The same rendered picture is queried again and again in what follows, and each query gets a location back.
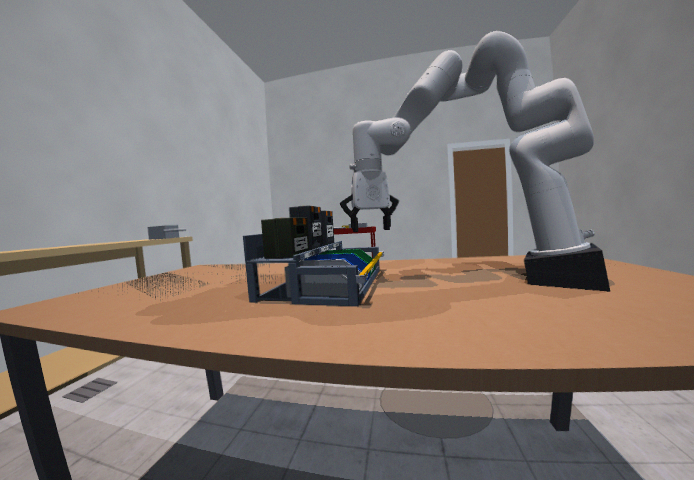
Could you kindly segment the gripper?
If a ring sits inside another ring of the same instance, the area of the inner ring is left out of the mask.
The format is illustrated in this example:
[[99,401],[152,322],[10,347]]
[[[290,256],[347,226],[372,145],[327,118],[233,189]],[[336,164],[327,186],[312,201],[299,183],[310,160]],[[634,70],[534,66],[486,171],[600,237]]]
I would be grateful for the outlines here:
[[[364,169],[353,173],[351,195],[340,202],[344,212],[351,218],[351,229],[358,232],[359,210],[381,209],[383,216],[383,229],[390,230],[391,215],[396,210],[399,200],[389,196],[388,182],[385,172],[380,169]],[[347,207],[351,201],[353,210]],[[392,205],[390,208],[390,201]],[[354,206],[355,204],[355,206]],[[380,207],[380,208],[376,208]],[[355,209],[355,211],[354,211]],[[353,212],[354,211],[354,212]]]

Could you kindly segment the yellow bar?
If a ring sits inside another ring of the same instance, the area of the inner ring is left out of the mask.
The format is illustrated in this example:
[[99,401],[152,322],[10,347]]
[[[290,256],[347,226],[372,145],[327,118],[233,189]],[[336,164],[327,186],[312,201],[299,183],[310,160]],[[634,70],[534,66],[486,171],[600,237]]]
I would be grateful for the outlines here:
[[[381,255],[380,255],[381,254]],[[378,257],[379,256],[379,257]],[[369,271],[372,269],[372,267],[376,264],[376,262],[379,260],[379,258],[382,256],[382,252],[379,252],[376,257],[367,265],[367,267],[359,274],[359,275],[364,275],[366,272],[367,274]],[[366,275],[367,275],[366,274]]]

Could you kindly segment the dark grey case with orange latches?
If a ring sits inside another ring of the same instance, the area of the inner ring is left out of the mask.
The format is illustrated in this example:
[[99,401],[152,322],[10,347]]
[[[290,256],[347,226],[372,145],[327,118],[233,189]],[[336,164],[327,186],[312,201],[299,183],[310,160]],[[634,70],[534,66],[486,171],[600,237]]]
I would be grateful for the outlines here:
[[333,213],[321,211],[323,246],[334,243]]
[[321,207],[289,207],[289,214],[290,218],[307,218],[310,250],[323,246]]

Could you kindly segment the green open bin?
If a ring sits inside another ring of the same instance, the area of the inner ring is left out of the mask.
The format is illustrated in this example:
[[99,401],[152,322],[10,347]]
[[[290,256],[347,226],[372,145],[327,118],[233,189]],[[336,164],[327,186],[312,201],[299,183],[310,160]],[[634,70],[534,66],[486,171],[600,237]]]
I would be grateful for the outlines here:
[[[369,264],[369,263],[373,260],[372,257],[370,257],[368,254],[366,254],[365,252],[363,252],[361,249],[352,249],[352,250],[328,250],[328,251],[325,251],[325,252],[320,253],[320,254],[354,254],[354,255],[356,255],[358,258],[360,258],[361,260],[363,260],[363,261],[364,261],[365,263],[367,263],[367,264]],[[320,255],[320,254],[318,254],[318,255]],[[370,276],[372,275],[372,273],[374,272],[374,270],[375,270],[375,265],[374,265],[373,268],[370,270]]]

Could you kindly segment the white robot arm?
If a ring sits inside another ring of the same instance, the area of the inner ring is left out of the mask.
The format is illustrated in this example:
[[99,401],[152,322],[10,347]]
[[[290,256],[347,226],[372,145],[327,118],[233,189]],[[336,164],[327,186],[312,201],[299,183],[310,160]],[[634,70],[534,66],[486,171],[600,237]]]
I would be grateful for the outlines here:
[[522,132],[560,120],[517,137],[509,148],[536,243],[537,249],[531,250],[531,255],[559,255],[589,249],[590,243],[584,240],[595,232],[578,230],[567,181],[550,167],[586,154],[594,144],[593,131],[575,84],[560,78],[535,88],[522,45],[501,31],[485,35],[474,50],[467,72],[461,74],[461,71],[460,55],[445,51],[413,86],[393,118],[355,124],[354,163],[349,168],[354,172],[382,170],[381,153],[398,152],[440,101],[484,93],[497,73],[497,91],[512,131]]

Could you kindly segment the grey metal shelf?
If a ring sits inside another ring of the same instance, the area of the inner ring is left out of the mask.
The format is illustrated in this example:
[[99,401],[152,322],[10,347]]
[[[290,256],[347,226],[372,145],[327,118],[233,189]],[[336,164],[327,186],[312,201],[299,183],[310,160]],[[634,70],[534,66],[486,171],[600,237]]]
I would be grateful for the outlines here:
[[[379,247],[355,247],[342,248],[342,241],[309,250],[293,258],[264,259],[262,234],[243,236],[246,276],[248,285],[249,302],[260,300],[291,301],[300,305],[324,305],[324,306],[356,306],[358,307],[374,278],[380,270],[379,260],[375,264],[375,270],[367,281],[367,273],[358,275],[358,265],[337,266],[300,266],[301,260],[320,254],[336,247],[336,250],[361,249],[363,252],[373,252],[373,259],[379,252]],[[256,263],[256,264],[254,264]],[[257,263],[288,263],[291,298],[287,298],[286,282],[260,294]],[[347,274],[348,296],[302,296],[301,275],[337,275]],[[367,281],[367,282],[366,282]],[[359,292],[359,284],[365,283]],[[261,297],[260,297],[261,295]]]

